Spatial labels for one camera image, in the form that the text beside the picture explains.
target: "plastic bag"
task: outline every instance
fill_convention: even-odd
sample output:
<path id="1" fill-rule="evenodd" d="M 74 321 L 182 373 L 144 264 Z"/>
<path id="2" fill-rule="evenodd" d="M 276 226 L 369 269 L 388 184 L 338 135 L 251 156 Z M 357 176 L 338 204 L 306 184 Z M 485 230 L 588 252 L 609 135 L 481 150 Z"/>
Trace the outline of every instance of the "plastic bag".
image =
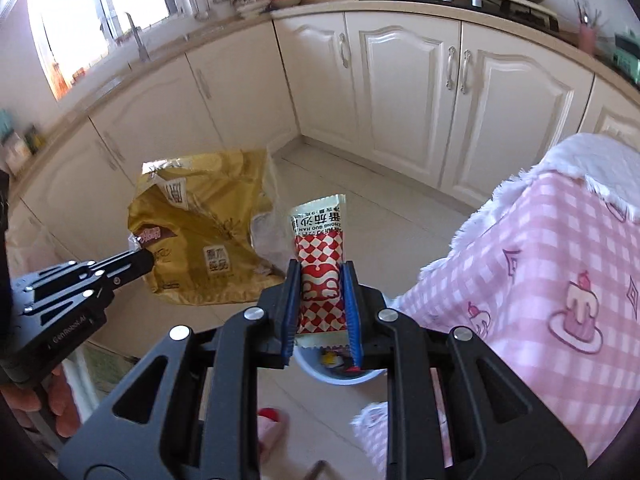
<path id="1" fill-rule="evenodd" d="M 265 150 L 147 163 L 129 230 L 153 252 L 151 291 L 176 304 L 256 301 L 292 257 Z"/>
<path id="2" fill-rule="evenodd" d="M 340 290 L 344 195 L 313 200 L 289 213 L 302 265 L 302 306 L 296 342 L 303 347 L 345 346 L 347 321 Z"/>

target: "window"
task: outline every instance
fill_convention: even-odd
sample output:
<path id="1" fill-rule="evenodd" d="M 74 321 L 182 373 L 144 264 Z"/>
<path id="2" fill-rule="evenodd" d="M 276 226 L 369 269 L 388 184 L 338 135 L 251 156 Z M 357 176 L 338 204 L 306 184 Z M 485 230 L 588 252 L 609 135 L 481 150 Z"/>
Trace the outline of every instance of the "window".
<path id="1" fill-rule="evenodd" d="M 174 0 L 29 0 L 31 28 L 51 89 L 60 99 L 136 26 L 177 12 Z"/>

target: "person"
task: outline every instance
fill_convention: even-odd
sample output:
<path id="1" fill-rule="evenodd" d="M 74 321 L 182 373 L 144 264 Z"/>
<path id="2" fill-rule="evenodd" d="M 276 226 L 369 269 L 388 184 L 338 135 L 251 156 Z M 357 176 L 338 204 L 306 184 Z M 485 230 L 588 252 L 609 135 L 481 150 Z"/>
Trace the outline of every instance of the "person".
<path id="1" fill-rule="evenodd" d="M 56 415 L 56 431 L 64 438 L 72 437 L 80 428 L 80 416 L 74 402 L 71 387 L 66 382 L 62 366 L 53 370 L 51 381 L 47 388 L 49 407 Z M 41 409 L 40 399 L 33 390 L 24 390 L 14 384 L 0 386 L 0 393 L 15 418 L 25 430 L 34 433 L 34 427 L 28 413 Z M 284 436 L 289 423 L 289 417 L 282 410 L 276 408 L 262 408 L 257 413 L 258 442 L 260 462 L 268 460 L 271 451 Z"/>
<path id="2" fill-rule="evenodd" d="M 47 391 L 49 407 L 56 415 L 56 431 L 64 438 L 74 436 L 80 428 L 80 416 L 62 366 L 53 370 Z M 0 393 L 20 425 L 33 430 L 28 413 L 38 412 L 42 407 L 36 393 L 33 390 L 23 390 L 15 384 L 0 386 Z"/>

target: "slipper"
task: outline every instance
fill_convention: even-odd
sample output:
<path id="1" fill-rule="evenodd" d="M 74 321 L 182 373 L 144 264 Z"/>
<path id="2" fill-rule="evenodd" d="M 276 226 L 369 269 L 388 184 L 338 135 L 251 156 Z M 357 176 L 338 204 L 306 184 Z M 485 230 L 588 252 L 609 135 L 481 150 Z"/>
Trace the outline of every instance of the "slipper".
<path id="1" fill-rule="evenodd" d="M 263 408 L 258 412 L 258 443 L 260 463 L 269 459 L 271 451 L 280 441 L 289 425 L 286 413 L 275 408 Z"/>

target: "bowl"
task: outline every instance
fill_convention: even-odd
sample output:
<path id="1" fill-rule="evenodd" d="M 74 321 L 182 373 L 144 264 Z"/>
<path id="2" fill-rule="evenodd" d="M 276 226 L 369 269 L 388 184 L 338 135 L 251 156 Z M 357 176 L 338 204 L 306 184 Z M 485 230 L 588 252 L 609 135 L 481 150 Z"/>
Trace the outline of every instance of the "bowl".
<path id="1" fill-rule="evenodd" d="M 293 358 L 307 374 L 326 384 L 334 384 L 335 386 L 353 386 L 354 384 L 362 384 L 372 380 L 386 370 L 366 370 L 359 377 L 345 378 L 340 374 L 332 373 L 331 370 L 322 366 L 320 362 L 319 348 L 302 348 L 295 346 L 293 349 Z"/>
<path id="2" fill-rule="evenodd" d="M 248 4 L 238 6 L 236 7 L 236 11 L 246 20 L 257 18 L 270 3 L 271 0 L 258 0 L 257 2 L 250 2 Z"/>
<path id="3" fill-rule="evenodd" d="M 276 9 L 286 9 L 287 7 L 295 7 L 302 0 L 272 0 L 271 3 Z"/>

